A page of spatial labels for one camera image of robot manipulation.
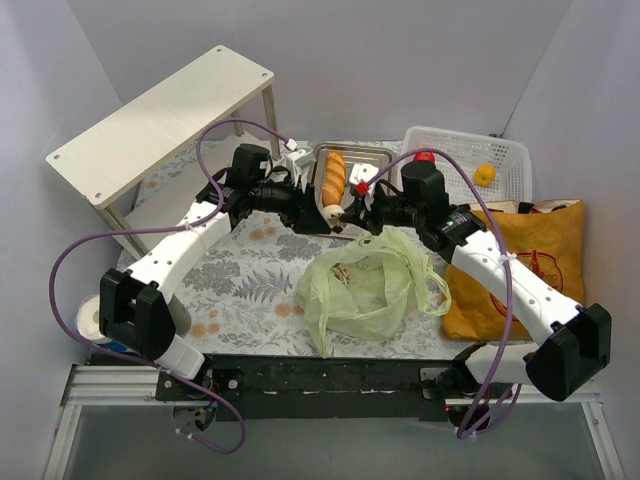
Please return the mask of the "long orange toy bread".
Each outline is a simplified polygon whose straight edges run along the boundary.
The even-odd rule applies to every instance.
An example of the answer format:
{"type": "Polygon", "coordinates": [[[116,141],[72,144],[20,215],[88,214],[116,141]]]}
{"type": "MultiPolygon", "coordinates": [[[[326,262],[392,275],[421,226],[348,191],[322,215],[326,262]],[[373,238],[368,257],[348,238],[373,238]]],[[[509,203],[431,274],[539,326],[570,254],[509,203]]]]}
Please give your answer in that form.
{"type": "Polygon", "coordinates": [[[326,157],[325,177],[321,189],[324,207],[340,205],[347,181],[347,167],[343,156],[332,151],[326,157]]]}

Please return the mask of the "light green plastic grocery bag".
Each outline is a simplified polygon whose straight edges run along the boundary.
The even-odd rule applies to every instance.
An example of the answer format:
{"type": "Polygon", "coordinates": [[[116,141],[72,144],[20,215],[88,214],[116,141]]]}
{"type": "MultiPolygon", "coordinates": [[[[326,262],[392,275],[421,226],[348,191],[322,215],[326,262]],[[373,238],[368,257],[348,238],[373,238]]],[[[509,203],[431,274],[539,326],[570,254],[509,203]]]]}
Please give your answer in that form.
{"type": "Polygon", "coordinates": [[[442,316],[451,294],[415,234],[385,226],[316,257],[296,287],[296,301],[319,354],[330,356],[329,331],[386,341],[405,316],[442,316]]]}

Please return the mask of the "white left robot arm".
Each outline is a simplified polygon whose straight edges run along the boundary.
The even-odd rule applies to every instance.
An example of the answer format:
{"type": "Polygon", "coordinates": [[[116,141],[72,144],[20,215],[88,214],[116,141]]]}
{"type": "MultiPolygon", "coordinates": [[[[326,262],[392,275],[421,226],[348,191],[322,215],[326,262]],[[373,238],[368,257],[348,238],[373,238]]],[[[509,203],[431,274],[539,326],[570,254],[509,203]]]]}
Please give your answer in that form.
{"type": "Polygon", "coordinates": [[[307,183],[303,168],[311,153],[297,149],[281,165],[268,149],[242,144],[230,166],[213,175],[196,195],[172,234],[125,271],[111,269],[100,281],[98,321],[103,336],[178,377],[178,387],[193,400],[213,386],[204,356],[189,345],[178,324],[187,318],[175,305],[184,277],[220,240],[253,212],[275,213],[298,234],[326,234],[330,228],[307,183]]]}

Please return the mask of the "red toy apple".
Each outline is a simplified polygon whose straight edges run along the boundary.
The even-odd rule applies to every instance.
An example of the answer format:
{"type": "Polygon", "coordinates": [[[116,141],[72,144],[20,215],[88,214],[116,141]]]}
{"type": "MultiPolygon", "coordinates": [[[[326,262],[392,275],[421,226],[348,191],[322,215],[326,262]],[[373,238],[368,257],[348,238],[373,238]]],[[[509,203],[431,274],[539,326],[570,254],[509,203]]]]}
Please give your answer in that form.
{"type": "Polygon", "coordinates": [[[432,152],[419,152],[414,155],[413,160],[415,162],[429,162],[434,164],[436,162],[436,157],[432,152]]]}

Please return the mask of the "white sprinkled toy donut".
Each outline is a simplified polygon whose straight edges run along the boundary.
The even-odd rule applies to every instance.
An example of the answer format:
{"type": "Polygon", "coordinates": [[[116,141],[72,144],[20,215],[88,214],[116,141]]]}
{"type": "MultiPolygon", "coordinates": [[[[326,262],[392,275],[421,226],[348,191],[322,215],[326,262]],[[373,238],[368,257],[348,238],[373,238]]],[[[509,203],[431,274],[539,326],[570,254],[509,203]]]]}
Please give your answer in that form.
{"type": "Polygon", "coordinates": [[[333,233],[340,234],[344,230],[345,223],[342,220],[344,210],[340,205],[327,205],[322,209],[321,213],[333,233]]]}

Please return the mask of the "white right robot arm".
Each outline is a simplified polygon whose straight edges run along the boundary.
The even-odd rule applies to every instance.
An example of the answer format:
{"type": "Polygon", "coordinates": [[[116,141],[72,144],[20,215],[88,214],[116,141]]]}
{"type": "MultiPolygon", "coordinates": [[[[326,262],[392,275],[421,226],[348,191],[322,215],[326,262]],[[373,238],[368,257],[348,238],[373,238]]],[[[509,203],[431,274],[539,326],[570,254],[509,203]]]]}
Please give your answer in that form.
{"type": "Polygon", "coordinates": [[[611,316],[602,306],[585,307],[565,296],[500,247],[497,229],[488,228],[468,207],[450,203],[444,176],[434,164],[405,164],[401,181],[396,189],[377,168],[354,165],[348,180],[353,202],[342,222],[372,234],[386,225],[414,229],[429,250],[511,309],[531,338],[527,344],[466,348],[431,381],[432,389],[455,389],[471,398],[491,379],[532,385],[547,398],[563,401],[608,365],[611,316]]]}

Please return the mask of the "yellow toy lemon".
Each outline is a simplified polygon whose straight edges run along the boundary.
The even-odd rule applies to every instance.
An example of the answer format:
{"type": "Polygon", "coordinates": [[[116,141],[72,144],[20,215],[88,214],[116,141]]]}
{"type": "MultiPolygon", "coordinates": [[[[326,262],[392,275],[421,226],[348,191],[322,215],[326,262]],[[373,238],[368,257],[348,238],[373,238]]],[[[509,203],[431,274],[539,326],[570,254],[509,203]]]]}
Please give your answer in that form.
{"type": "Polygon", "coordinates": [[[496,168],[491,164],[480,165],[474,172],[473,181],[481,187],[488,187],[493,184],[497,175],[496,168]]]}

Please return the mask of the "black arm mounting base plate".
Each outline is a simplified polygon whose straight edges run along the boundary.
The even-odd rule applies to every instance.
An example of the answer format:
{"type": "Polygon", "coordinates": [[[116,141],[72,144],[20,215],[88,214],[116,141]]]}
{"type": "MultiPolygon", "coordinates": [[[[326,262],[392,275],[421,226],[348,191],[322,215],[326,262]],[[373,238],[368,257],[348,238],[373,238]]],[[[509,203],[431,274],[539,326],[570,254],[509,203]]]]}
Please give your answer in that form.
{"type": "Polygon", "coordinates": [[[227,400],[218,421],[407,418],[444,422],[480,384],[459,360],[208,355],[195,383],[227,400]]]}

